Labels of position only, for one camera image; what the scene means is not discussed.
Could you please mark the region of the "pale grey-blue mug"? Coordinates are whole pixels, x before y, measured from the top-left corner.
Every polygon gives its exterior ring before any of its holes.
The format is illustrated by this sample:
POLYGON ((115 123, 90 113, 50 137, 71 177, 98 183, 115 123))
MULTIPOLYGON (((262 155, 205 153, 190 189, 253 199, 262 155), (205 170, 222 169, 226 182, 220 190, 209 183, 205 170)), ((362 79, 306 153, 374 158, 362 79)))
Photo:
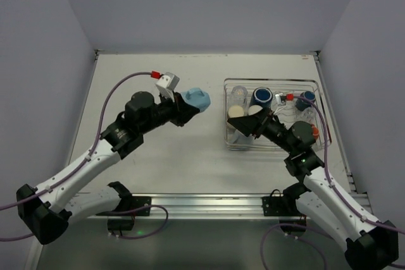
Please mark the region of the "pale grey-blue mug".
POLYGON ((234 131, 234 134, 230 138, 231 144, 238 144, 238 145, 250 145, 253 138, 252 136, 245 136, 240 131, 234 131))

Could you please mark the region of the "large dark blue mug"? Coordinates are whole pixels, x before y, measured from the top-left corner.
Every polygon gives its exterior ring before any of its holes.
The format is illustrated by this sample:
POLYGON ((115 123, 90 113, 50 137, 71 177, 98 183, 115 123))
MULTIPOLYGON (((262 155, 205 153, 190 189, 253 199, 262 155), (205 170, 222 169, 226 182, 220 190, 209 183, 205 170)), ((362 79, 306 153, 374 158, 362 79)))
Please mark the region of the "large dark blue mug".
POLYGON ((270 107, 273 100, 273 92, 266 87, 256 88, 251 96, 250 106, 270 107))

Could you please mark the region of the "light blue mug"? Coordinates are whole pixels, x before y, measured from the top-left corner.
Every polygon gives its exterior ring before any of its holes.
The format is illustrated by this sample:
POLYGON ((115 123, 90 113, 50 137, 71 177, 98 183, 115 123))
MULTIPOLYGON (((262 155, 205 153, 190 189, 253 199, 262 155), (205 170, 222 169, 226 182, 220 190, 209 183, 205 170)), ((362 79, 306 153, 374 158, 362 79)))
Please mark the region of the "light blue mug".
POLYGON ((197 108, 200 113, 207 110, 211 104, 209 94, 201 90, 199 87, 181 92, 180 95, 186 104, 197 108))

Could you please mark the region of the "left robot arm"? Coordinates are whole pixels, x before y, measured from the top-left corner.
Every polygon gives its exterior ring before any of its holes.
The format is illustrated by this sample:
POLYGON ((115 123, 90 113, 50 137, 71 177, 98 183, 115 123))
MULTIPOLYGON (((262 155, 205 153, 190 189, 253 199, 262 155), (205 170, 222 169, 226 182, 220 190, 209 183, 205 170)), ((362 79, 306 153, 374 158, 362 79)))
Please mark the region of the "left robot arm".
POLYGON ((96 214, 133 214, 130 191, 114 181, 98 193, 79 192, 103 171, 140 147, 144 135, 170 122, 184 126, 211 104, 208 93, 199 88, 161 97, 157 104, 149 92, 136 92, 116 120, 103 131, 80 158, 48 181, 16 192, 18 215, 43 245, 58 239, 70 224, 96 214))

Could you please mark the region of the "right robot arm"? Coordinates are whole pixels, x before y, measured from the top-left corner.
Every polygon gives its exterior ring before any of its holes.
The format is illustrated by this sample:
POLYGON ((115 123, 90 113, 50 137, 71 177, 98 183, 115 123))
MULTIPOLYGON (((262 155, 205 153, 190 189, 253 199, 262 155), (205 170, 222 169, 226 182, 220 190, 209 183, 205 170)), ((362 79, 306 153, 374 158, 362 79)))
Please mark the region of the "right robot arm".
POLYGON ((351 269, 383 269, 398 260, 398 229, 381 222, 335 181, 327 160, 313 150, 309 123, 296 121, 287 128, 270 109, 227 122, 247 137, 264 136, 288 154, 285 166, 298 182, 283 196, 341 247, 351 269))

